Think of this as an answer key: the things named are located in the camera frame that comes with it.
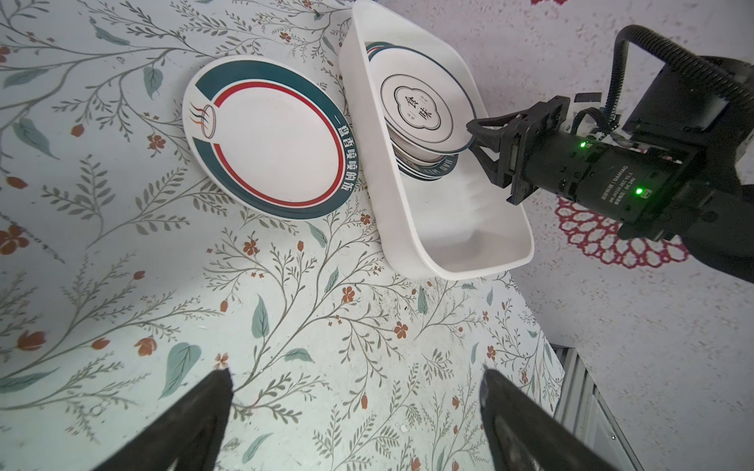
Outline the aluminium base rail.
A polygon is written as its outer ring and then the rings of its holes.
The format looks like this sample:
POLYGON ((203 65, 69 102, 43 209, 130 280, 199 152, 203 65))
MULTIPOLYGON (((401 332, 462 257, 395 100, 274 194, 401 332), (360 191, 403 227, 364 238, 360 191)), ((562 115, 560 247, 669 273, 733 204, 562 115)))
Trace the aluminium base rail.
POLYGON ((554 351, 565 369, 556 420, 616 469, 643 470, 576 349, 556 345, 554 351))

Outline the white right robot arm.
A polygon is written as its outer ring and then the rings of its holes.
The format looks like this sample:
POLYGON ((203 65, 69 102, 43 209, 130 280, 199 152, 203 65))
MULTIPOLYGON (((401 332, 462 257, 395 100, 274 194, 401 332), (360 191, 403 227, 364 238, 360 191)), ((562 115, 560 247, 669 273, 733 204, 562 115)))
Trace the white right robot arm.
POLYGON ((566 133, 567 110, 557 96, 467 126, 471 152, 510 204, 544 190, 616 221, 624 241, 679 237, 705 265, 752 280, 753 188, 736 172, 750 111, 670 67, 626 121, 628 146, 566 133))

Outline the white plate flower emblem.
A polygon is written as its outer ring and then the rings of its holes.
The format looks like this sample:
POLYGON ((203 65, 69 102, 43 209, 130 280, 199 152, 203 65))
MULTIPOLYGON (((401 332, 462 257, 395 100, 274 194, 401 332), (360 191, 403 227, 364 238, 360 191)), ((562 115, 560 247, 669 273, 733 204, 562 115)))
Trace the white plate flower emblem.
POLYGON ((469 148, 467 123, 476 110, 444 66, 422 52, 390 45, 369 54, 369 68, 385 119, 402 139, 432 154, 469 148))

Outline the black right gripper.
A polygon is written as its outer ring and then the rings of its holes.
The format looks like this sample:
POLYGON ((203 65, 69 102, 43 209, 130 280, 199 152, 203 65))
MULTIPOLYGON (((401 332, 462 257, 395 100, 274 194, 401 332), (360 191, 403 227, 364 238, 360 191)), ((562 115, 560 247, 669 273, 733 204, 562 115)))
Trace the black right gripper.
POLYGON ((647 218, 671 188, 677 164, 658 151, 644 154, 562 131, 567 108, 569 100, 556 96, 520 112, 472 120, 467 130, 475 139, 501 140, 500 159, 478 141, 469 150, 491 184, 511 188, 510 204, 543 190, 621 223, 647 218))

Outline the large green Hao Shi plate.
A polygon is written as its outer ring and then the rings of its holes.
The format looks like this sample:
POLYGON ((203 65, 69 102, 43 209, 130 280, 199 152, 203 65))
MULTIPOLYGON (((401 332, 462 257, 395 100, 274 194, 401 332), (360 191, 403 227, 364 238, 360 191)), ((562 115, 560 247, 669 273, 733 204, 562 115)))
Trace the large green Hao Shi plate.
MULTIPOLYGON (((377 41, 367 45, 366 52, 368 60, 371 52, 390 45, 396 44, 377 41)), ((445 177, 454 170, 460 152, 456 154, 432 154, 425 152, 412 145, 410 142, 402 139, 397 133, 390 129, 386 119, 385 122, 398 166, 403 173, 418 180, 435 181, 445 177)))

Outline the white plastic bin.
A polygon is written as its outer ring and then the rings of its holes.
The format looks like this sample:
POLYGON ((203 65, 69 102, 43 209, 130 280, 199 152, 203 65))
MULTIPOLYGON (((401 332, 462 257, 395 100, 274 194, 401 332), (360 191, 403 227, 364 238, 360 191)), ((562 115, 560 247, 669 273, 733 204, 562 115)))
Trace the white plastic bin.
POLYGON ((374 1, 355 2, 351 16, 339 65, 359 160, 391 267, 408 278, 460 281, 529 263, 534 237, 523 207, 508 203, 509 191, 489 183, 470 151, 461 152, 454 170, 435 182, 423 183, 399 170, 366 47, 387 41, 428 54, 459 80, 474 109, 485 115, 461 55, 441 38, 374 1))

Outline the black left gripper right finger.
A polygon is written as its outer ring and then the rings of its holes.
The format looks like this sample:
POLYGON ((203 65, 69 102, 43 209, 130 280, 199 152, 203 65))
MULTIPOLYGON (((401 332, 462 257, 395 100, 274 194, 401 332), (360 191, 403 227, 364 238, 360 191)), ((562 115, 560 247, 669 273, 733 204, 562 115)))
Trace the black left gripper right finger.
POLYGON ((501 372, 479 389, 482 426, 496 470, 612 470, 501 372))

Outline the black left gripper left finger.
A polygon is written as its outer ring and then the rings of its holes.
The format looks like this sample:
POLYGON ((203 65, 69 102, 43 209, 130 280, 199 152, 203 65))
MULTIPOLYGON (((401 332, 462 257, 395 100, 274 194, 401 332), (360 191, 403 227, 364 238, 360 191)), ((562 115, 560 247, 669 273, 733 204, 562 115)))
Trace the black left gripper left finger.
POLYGON ((214 469, 232 399, 230 372, 211 372, 96 468, 101 471, 214 469))

